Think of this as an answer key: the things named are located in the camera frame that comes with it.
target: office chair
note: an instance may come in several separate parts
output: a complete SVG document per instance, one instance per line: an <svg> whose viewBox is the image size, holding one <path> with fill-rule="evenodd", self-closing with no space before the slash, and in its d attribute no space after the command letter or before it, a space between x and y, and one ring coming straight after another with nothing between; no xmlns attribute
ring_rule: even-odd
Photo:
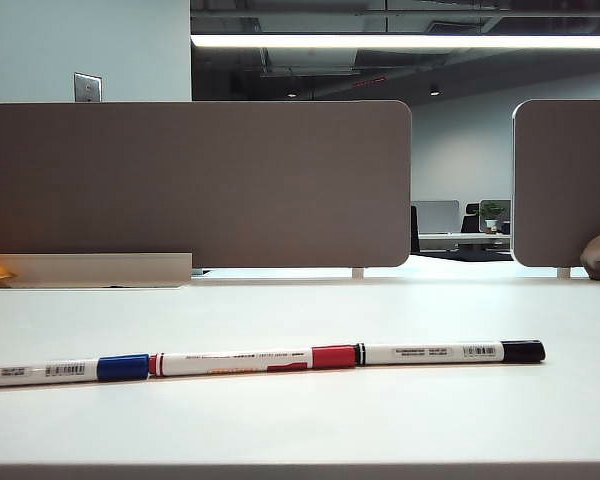
<svg viewBox="0 0 600 480"><path fill-rule="evenodd" d="M411 205L411 253L420 251L420 239L418 238L418 209Z"/></svg>
<svg viewBox="0 0 600 480"><path fill-rule="evenodd" d="M467 203L465 212L467 213L462 219L461 233L478 233L480 232L480 217L478 215L477 203Z"/></svg>

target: dark ceiling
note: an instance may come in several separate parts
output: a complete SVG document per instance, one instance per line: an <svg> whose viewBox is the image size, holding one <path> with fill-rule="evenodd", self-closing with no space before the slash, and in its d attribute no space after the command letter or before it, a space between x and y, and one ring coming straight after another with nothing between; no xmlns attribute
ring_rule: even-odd
<svg viewBox="0 0 600 480"><path fill-rule="evenodd" d="M192 0L191 31L600 35L600 0ZM431 84L439 85L445 98L453 98L599 71L600 51L192 47L195 100L280 100L295 93L301 100L384 98L415 105L432 100Z"/></svg>

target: cubicle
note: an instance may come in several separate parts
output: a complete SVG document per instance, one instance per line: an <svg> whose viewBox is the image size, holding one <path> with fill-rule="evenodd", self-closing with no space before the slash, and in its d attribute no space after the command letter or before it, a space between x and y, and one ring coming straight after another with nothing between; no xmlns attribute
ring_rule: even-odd
<svg viewBox="0 0 600 480"><path fill-rule="evenodd" d="M600 100L532 100L513 117L513 251L527 266L581 265L600 234Z"/></svg>
<svg viewBox="0 0 600 480"><path fill-rule="evenodd" d="M400 265L410 122L397 101L0 104L0 253Z"/></svg>

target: white desk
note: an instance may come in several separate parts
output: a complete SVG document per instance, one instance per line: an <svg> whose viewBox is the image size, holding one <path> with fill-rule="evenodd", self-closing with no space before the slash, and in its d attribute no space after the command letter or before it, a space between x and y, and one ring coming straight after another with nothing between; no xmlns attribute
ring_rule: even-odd
<svg viewBox="0 0 600 480"><path fill-rule="evenodd" d="M420 249L448 249L455 245L504 245L511 244L511 235L503 233L420 233Z"/></svg>
<svg viewBox="0 0 600 480"><path fill-rule="evenodd" d="M504 241L510 240L511 235L504 233L420 233L420 240L453 240L459 243L475 243L476 241Z"/></svg>
<svg viewBox="0 0 600 480"><path fill-rule="evenodd" d="M600 478L600 283L422 257L300 272L0 290L0 363L516 338L547 360L0 389L0 478Z"/></svg>

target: potted plant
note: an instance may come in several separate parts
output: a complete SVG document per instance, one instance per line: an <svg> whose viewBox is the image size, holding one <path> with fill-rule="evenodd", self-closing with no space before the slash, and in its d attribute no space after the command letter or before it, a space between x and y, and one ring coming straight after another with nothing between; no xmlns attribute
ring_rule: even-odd
<svg viewBox="0 0 600 480"><path fill-rule="evenodd" d="M480 207L479 214L484 218L487 224L487 233L496 233L496 218L506 209L496 202L485 202Z"/></svg>

